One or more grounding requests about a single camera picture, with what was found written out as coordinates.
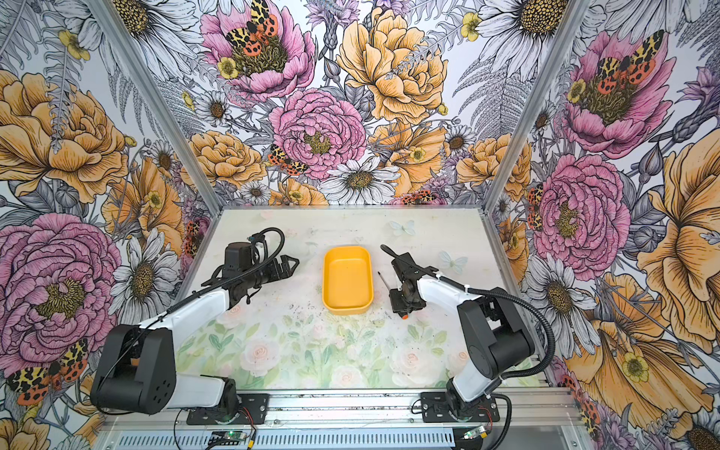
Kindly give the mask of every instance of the fern leaf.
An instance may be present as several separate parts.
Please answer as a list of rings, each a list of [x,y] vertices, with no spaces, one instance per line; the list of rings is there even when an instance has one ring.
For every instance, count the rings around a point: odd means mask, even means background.
[[[117,75],[107,73],[107,83],[110,86],[110,94],[112,95],[112,102],[117,106]]]
[[[433,11],[436,11],[434,19],[439,19],[443,10],[450,2],[450,8],[455,6],[459,0],[410,0],[410,11],[408,12],[408,22],[413,21],[413,16],[417,14],[415,23],[418,23],[423,15],[427,15],[426,20],[430,20],[433,15]]]
[[[120,75],[120,90],[117,95],[120,98],[120,117],[122,117],[123,122],[126,122],[125,107],[127,106],[127,98],[130,96],[132,88],[132,81],[129,78],[125,78],[125,75]]]
[[[138,128],[140,128],[140,134],[145,134],[145,132],[143,131],[143,103],[145,102],[140,96],[138,88],[133,86],[132,105],[135,107],[135,121],[138,123]]]
[[[28,0],[0,0],[0,12],[0,66],[19,73],[24,61],[38,52],[33,37],[40,39],[40,23]],[[17,62],[19,70],[8,57]]]

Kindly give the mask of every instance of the yellow container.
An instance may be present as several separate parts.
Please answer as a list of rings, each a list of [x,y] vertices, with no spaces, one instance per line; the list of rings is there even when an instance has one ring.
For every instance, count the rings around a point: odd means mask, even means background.
[[[337,315],[362,314],[372,303],[370,253],[359,246],[336,247],[325,254],[323,303]]]

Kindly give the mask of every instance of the yellow peony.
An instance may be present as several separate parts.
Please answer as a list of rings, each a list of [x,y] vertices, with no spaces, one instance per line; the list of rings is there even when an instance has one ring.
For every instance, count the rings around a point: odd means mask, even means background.
[[[241,187],[248,181],[259,180],[267,175],[260,152],[230,133],[223,135],[217,131],[208,131],[192,135],[190,148],[213,186],[217,180],[222,180]],[[185,183],[192,185],[185,168],[181,176]]]
[[[670,436],[679,438],[693,427],[689,413],[713,407],[705,385],[684,370],[687,363],[673,341],[662,339],[667,321],[660,305],[628,275],[605,274],[598,279],[600,319],[592,320],[600,336],[594,355],[581,347],[582,355],[566,359],[582,388],[594,400],[622,413],[630,408],[630,424],[645,428],[676,408],[680,421]],[[628,302],[641,302],[644,312]],[[690,357],[693,366],[701,362]]]
[[[385,166],[397,166],[400,178],[393,180],[395,196],[401,197],[408,192],[420,189],[442,168],[443,156],[450,156],[450,147],[445,142],[445,128],[417,127],[415,131],[403,123],[391,123],[375,129],[368,138],[379,151],[392,152]]]
[[[472,145],[468,151],[470,158],[461,159],[456,165],[457,181],[460,183],[472,182],[480,184],[485,180],[492,180],[498,172],[498,167],[508,151],[510,133],[486,139]],[[513,166],[505,191],[514,202],[519,202],[530,184],[530,143],[525,142],[518,162]]]
[[[345,29],[337,62],[354,78],[348,81],[350,86],[368,86],[373,93],[376,119],[417,125],[443,101],[447,60],[441,60],[438,52],[410,70],[399,70],[410,52],[420,48],[425,32],[408,28],[391,9],[381,13],[380,8],[373,10],[370,31],[358,22]]]
[[[720,130],[665,159],[665,195],[652,205],[670,218],[650,253],[638,253],[647,285],[662,295],[662,316],[678,339],[706,353],[720,338]]]
[[[20,81],[0,71],[0,180],[24,181],[15,191],[20,196],[43,177],[60,179],[78,190],[81,202],[92,203],[127,175],[125,136],[90,92],[71,86],[74,99],[55,152],[48,92],[56,87],[40,74]]]

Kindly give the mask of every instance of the pink peony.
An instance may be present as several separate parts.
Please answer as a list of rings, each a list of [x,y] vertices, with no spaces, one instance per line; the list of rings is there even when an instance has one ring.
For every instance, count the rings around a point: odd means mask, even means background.
[[[310,178],[324,180],[328,170],[365,151],[365,129],[355,107],[317,89],[297,91],[268,117],[275,145],[307,164]]]
[[[665,84],[675,58],[665,60],[669,35],[664,34],[654,57],[655,67],[639,84],[618,83],[609,94],[601,94],[598,84],[598,62],[603,58],[622,61],[632,55],[642,41],[630,43],[630,37],[618,41],[602,32],[580,58],[570,79],[567,102],[555,116],[556,131],[570,142],[577,142],[590,152],[603,152],[608,158],[621,158],[655,131],[662,123],[672,102],[663,101]]]
[[[120,252],[109,236],[73,215],[46,214],[0,230],[0,369],[5,377],[47,367],[74,343],[100,348]]]
[[[617,168],[599,155],[562,156],[543,184],[538,254],[561,259],[583,281],[602,275],[628,237],[630,212],[622,196]]]
[[[233,6],[230,15],[218,11],[217,16],[204,14],[200,19],[203,45],[210,49],[205,52],[205,60],[214,66],[221,63],[218,79],[230,84],[230,101],[241,106],[288,95],[309,85],[315,75],[316,50],[310,32],[302,34],[287,7],[280,12],[270,0],[268,6],[270,14],[277,18],[277,36],[271,37],[260,55],[253,57],[233,52],[225,39],[229,31],[247,27],[251,20],[249,6],[243,13]]]

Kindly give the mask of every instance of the table surface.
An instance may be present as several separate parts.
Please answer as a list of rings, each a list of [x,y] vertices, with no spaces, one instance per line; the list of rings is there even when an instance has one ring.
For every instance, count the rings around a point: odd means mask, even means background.
[[[298,258],[300,266],[292,278],[263,285],[250,305],[243,300],[190,336],[177,351],[179,372],[232,377],[242,390],[444,387],[468,361],[459,319],[437,305],[407,320],[394,314],[377,272],[391,287],[397,279],[380,244],[409,251],[418,264],[463,284],[503,285],[477,210],[284,208],[225,210],[191,289],[222,264],[227,244],[267,227],[285,232],[281,254]],[[370,252],[374,301],[364,314],[334,315],[323,305],[323,257],[337,246]]]

